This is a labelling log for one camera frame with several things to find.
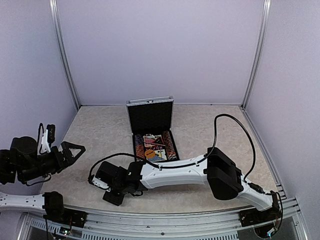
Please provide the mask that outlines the orange big blind button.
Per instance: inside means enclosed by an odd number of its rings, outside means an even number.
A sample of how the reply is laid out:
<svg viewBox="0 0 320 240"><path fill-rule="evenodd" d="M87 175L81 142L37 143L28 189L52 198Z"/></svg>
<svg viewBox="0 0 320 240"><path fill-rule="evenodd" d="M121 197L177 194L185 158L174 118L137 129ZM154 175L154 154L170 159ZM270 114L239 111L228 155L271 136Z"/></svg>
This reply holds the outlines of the orange big blind button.
<svg viewBox="0 0 320 240"><path fill-rule="evenodd" d="M144 155L146 157L147 160L153 159L156 156L156 153L153 149L147 149L144 152Z"/></svg>

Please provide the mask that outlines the blue playing card box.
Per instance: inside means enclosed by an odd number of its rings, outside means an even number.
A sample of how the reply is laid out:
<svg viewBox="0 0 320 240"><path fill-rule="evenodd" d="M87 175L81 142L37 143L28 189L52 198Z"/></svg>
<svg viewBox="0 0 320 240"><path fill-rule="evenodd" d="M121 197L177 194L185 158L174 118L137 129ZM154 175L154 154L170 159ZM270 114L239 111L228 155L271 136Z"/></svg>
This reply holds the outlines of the blue playing card box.
<svg viewBox="0 0 320 240"><path fill-rule="evenodd" d="M164 149L152 150L148 156L150 162L160 162L167 160L167 154Z"/></svg>

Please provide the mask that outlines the red playing card deck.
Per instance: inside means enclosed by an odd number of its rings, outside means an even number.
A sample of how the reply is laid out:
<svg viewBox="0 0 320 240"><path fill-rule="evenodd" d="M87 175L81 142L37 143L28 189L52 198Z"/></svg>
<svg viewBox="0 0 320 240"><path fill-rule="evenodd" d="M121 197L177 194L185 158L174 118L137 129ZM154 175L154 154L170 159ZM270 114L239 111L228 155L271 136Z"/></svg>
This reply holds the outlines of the red playing card deck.
<svg viewBox="0 0 320 240"><path fill-rule="evenodd" d="M153 146L164 146L164 145L154 145L152 144L153 140L155 139L155 136L159 135L152 135L152 134L146 134L143 136L143 142L145 147L153 147Z"/></svg>

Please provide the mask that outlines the aluminium poker chip case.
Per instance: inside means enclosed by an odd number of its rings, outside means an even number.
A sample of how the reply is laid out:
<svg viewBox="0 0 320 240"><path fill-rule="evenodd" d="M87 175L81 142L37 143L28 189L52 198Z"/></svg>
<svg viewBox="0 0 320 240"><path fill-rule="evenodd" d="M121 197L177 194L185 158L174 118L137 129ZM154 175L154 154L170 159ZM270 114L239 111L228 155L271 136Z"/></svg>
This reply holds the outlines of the aluminium poker chip case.
<svg viewBox="0 0 320 240"><path fill-rule="evenodd" d="M163 160L151 163L172 162L180 159L178 150L171 131L172 117L174 108L174 98L172 96L162 96L144 99L128 100L126 103L129 123L131 128L133 149L136 155L135 135L161 135L164 131L169 131L175 151L177 153L177 160ZM155 146L145 147L144 152L152 149Z"/></svg>

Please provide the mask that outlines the black pink triangular button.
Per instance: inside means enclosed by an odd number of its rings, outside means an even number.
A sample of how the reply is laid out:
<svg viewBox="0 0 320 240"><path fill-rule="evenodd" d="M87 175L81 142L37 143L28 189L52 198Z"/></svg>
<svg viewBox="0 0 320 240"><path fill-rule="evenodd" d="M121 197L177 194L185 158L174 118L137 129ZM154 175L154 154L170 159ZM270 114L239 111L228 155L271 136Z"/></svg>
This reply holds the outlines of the black pink triangular button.
<svg viewBox="0 0 320 240"><path fill-rule="evenodd" d="M152 144L157 145L157 146L164 146L165 145L161 135L156 135L154 137Z"/></svg>

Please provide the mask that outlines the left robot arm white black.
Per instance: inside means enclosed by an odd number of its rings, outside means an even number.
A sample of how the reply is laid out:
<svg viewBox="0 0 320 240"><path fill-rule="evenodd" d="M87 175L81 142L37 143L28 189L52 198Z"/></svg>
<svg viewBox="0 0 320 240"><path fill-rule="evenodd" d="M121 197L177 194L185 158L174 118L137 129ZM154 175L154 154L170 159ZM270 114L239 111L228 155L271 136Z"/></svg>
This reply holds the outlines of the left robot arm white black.
<svg viewBox="0 0 320 240"><path fill-rule="evenodd" d="M54 146L56 127L41 123L37 139L30 136L13 138L9 149L0 151L0 183L13 184L15 181L31 186L29 183L39 177L47 182L52 175L59 174L72 166L86 151L82 145L63 141ZM70 211L64 207L63 196L56 192L38 195L0 194L2 210L31 210L45 212L63 223L70 218Z"/></svg>

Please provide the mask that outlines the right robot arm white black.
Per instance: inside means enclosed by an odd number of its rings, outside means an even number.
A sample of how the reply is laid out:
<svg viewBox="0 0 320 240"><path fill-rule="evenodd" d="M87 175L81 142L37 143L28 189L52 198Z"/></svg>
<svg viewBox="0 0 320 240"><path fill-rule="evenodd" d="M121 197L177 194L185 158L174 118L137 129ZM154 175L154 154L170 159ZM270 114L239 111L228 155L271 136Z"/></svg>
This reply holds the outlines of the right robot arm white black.
<svg viewBox="0 0 320 240"><path fill-rule="evenodd" d="M128 168L108 162L107 157L97 161L99 170L88 175L88 183L104 190L104 200L116 206L122 204L127 194L140 197L149 189L195 184L209 186L217 200L239 199L252 205L260 222L283 214L280 194L265 191L250 181L215 145L204 155L180 161L151 162L138 155L133 158Z"/></svg>

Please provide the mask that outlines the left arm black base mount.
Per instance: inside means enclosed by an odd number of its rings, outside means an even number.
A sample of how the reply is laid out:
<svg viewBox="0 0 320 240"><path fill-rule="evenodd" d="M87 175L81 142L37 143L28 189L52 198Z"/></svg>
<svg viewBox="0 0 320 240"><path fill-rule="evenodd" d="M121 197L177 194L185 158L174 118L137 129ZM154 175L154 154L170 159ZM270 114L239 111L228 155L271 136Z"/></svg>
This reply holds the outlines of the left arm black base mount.
<svg viewBox="0 0 320 240"><path fill-rule="evenodd" d="M87 220L85 211L66 208L62 203L45 203L42 208L45 210L43 217L55 223L84 228Z"/></svg>

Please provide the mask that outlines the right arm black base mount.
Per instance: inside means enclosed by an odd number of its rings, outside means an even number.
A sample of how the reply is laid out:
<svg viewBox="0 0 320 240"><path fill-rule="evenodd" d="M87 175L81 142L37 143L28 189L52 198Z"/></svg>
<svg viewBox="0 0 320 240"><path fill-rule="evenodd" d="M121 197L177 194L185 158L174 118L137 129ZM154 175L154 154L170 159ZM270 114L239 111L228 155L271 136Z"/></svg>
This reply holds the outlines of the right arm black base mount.
<svg viewBox="0 0 320 240"><path fill-rule="evenodd" d="M238 213L242 227L253 226L276 219L275 212L270 208L259 211L256 208L242 210Z"/></svg>

